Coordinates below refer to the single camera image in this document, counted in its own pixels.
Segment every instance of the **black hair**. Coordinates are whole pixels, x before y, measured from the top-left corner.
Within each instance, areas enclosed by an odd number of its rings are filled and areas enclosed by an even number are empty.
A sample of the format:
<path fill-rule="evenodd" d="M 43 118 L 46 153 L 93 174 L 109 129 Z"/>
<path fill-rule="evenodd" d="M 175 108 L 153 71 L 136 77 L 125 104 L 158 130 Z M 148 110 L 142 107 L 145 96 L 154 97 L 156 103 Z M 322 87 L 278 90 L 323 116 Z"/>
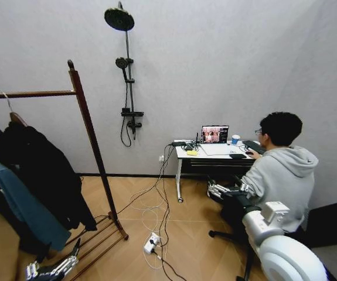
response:
<path fill-rule="evenodd" d="M 302 121 L 289 112 L 273 112 L 260 122 L 262 134 L 267 133 L 277 146 L 289 146 L 301 134 Z"/>

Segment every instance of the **black jacket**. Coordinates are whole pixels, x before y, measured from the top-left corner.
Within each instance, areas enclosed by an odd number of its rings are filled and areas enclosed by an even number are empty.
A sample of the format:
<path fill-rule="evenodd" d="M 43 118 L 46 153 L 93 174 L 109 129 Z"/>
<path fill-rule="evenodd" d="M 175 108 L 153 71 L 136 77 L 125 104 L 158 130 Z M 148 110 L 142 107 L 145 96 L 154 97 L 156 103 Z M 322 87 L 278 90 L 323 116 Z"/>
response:
<path fill-rule="evenodd" d="M 12 169 L 30 192 L 67 229 L 79 223 L 96 230 L 81 195 L 81 179 L 67 158 L 33 127 L 10 122 L 0 131 L 0 162 Z"/>

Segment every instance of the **man's right hand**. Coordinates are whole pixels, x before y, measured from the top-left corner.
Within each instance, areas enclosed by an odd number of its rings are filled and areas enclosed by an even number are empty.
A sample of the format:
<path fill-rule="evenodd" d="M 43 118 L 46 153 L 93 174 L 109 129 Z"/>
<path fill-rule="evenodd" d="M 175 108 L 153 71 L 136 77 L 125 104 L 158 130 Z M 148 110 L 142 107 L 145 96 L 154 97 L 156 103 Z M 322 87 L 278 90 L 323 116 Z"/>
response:
<path fill-rule="evenodd" d="M 251 149 L 246 152 L 246 155 L 255 160 L 262 157 L 258 152 Z"/>

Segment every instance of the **smartphone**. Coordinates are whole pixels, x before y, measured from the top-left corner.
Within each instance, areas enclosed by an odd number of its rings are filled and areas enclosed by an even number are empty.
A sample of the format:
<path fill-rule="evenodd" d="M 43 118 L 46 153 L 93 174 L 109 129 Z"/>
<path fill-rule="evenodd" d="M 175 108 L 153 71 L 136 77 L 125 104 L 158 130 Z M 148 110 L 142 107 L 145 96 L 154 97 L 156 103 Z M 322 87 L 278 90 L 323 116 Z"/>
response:
<path fill-rule="evenodd" d="M 246 158 L 246 156 L 243 155 L 243 154 L 229 154 L 229 156 L 230 156 L 232 159 L 242 159 L 242 158 Z"/>

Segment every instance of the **desk leg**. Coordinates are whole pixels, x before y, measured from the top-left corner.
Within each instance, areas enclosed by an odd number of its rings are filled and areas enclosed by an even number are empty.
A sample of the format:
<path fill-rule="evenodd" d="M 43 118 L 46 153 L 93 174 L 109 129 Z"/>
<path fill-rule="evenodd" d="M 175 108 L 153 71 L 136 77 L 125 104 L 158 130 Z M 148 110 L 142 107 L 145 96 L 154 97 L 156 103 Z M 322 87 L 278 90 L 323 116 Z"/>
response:
<path fill-rule="evenodd" d="M 184 201 L 184 199 L 181 198 L 181 192 L 180 192 L 181 165 L 182 165 L 182 159 L 179 159 L 178 173 L 176 174 L 176 188 L 178 190 L 178 201 L 179 201 L 179 203 Z"/>

